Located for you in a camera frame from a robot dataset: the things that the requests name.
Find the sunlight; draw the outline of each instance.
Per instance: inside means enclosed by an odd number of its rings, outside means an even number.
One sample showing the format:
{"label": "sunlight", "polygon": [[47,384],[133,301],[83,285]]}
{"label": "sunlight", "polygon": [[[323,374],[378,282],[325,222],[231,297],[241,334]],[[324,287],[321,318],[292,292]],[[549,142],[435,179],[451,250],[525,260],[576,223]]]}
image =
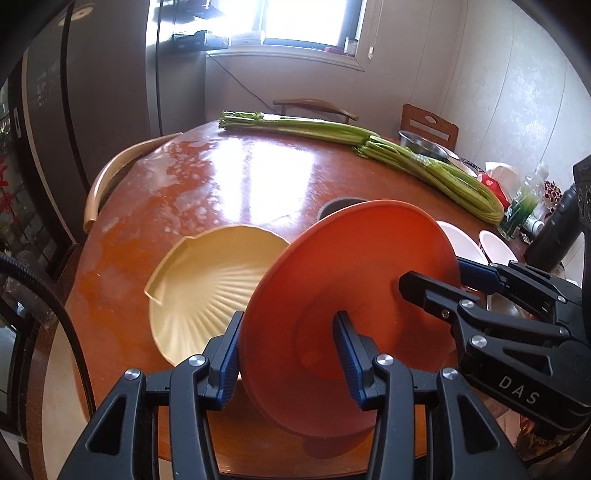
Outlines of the sunlight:
{"label": "sunlight", "polygon": [[337,45],[346,0],[267,0],[267,38]]}

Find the orange plate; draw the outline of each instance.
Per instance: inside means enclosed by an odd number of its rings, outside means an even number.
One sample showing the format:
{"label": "orange plate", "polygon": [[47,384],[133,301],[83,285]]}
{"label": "orange plate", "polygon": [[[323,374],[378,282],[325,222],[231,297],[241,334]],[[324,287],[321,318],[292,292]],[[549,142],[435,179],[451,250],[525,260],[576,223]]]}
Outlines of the orange plate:
{"label": "orange plate", "polygon": [[437,371],[452,347],[449,325],[402,299],[409,270],[460,287],[445,233],[421,209],[376,200],[316,223],[278,257],[246,308],[242,380],[271,421],[303,437],[358,436],[375,424],[350,398],[332,319],[347,310],[363,335],[412,368]]}

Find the electrical cord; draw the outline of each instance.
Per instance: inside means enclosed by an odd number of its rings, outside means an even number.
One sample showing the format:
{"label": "electrical cord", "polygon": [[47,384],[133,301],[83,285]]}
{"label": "electrical cord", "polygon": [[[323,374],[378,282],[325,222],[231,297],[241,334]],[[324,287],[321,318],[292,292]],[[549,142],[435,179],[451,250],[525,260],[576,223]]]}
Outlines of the electrical cord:
{"label": "electrical cord", "polygon": [[588,420],[587,422],[585,422],[585,424],[576,433],[573,433],[570,437],[568,437],[560,445],[557,445],[556,447],[553,447],[550,450],[547,450],[546,452],[542,453],[541,455],[538,455],[537,457],[533,457],[533,458],[531,458],[529,460],[526,460],[524,462],[525,463],[525,466],[529,468],[533,464],[542,462],[544,460],[547,460],[548,458],[556,455],[557,453],[560,453],[563,450],[567,449],[574,442],[576,442],[581,437],[581,435],[588,430],[588,428],[590,426],[591,426],[591,420]]}
{"label": "electrical cord", "polygon": [[76,366],[80,372],[80,379],[82,380],[82,388],[86,398],[88,415],[92,418],[96,413],[95,396],[92,391],[92,385],[90,384],[90,375],[88,373],[86,361],[82,354],[82,347],[80,346],[80,341],[78,340],[78,336],[76,335],[72,320],[70,319],[66,308],[62,305],[61,301],[57,298],[51,288],[39,278],[28,265],[18,261],[16,258],[0,254],[0,271],[19,281],[22,285],[31,290],[42,299],[42,301],[44,301],[56,315],[57,320],[64,329],[68,342],[70,342],[70,346],[72,347],[74,360],[76,361]]}
{"label": "electrical cord", "polygon": [[233,74],[232,72],[230,72],[226,67],[224,67],[224,65],[222,65],[221,63],[219,63],[214,57],[212,57],[209,53],[205,52],[205,55],[207,55],[208,58],[212,59],[215,63],[217,63],[220,68],[226,72],[230,77],[232,77],[234,80],[236,80],[238,82],[238,84],[244,88],[248,93],[250,93],[254,98],[256,98],[259,102],[261,102],[263,105],[265,105],[271,112],[276,113],[277,115],[279,115],[279,113],[269,104],[267,104],[261,97],[259,97],[256,93],[251,92],[248,88],[246,88],[246,86],[240,81],[238,80]]}

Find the white plate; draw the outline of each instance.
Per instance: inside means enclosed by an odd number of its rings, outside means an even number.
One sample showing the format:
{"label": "white plate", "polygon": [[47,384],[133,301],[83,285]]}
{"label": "white plate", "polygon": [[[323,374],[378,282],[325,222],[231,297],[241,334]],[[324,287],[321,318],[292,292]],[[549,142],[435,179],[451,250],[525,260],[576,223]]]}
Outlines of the white plate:
{"label": "white plate", "polygon": [[488,260],[478,247],[463,230],[451,223],[437,221],[443,232],[446,234],[457,257],[467,258],[482,265],[488,265]]}
{"label": "white plate", "polygon": [[517,257],[513,254],[511,248],[494,233],[482,230],[478,238],[480,238],[480,246],[491,263],[509,265],[510,261],[517,262]]}

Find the chair backrest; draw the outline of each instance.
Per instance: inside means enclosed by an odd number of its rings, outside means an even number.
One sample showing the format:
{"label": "chair backrest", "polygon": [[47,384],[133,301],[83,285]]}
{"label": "chair backrest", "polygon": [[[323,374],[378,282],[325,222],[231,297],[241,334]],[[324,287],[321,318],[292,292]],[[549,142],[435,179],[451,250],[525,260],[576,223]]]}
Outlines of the chair backrest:
{"label": "chair backrest", "polygon": [[163,137],[152,138],[144,142],[132,145],[116,156],[111,158],[107,165],[96,176],[88,197],[86,198],[86,206],[84,208],[84,224],[83,229],[86,233],[90,233],[92,225],[96,222],[99,216],[99,209],[104,203],[105,199],[129,172],[134,162],[148,153],[153,152],[159,146],[165,144],[167,141],[177,137],[180,133],[165,135]]}
{"label": "chair backrest", "polygon": [[410,103],[405,103],[402,106],[400,130],[420,135],[450,150],[456,148],[457,125]]}
{"label": "chair backrest", "polygon": [[285,115],[285,109],[288,106],[294,106],[310,110],[313,112],[333,113],[335,115],[342,115],[345,117],[345,123],[349,120],[356,122],[359,120],[357,115],[347,112],[342,108],[336,106],[334,103],[326,102],[325,100],[317,100],[315,98],[291,98],[287,100],[273,100],[273,105],[281,105],[281,114]]}

